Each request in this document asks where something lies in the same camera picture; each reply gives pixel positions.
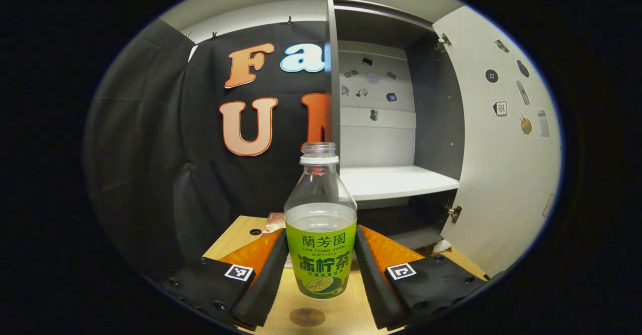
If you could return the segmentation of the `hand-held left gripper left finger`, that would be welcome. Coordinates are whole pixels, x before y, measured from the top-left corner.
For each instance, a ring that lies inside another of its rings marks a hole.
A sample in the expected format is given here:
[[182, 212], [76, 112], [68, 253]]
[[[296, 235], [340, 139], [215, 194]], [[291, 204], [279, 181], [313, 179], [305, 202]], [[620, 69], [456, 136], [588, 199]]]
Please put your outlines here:
[[219, 260], [202, 257], [160, 286], [210, 319], [241, 328], [264, 326], [288, 255], [285, 230], [263, 235]]

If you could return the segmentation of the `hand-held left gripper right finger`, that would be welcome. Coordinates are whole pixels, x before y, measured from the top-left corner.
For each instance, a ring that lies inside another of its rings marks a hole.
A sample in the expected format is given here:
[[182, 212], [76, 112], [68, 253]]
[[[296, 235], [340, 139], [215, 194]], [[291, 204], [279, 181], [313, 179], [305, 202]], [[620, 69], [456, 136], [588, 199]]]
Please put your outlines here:
[[420, 255], [362, 225], [356, 228], [355, 251], [378, 329], [432, 321], [487, 283], [442, 253]]

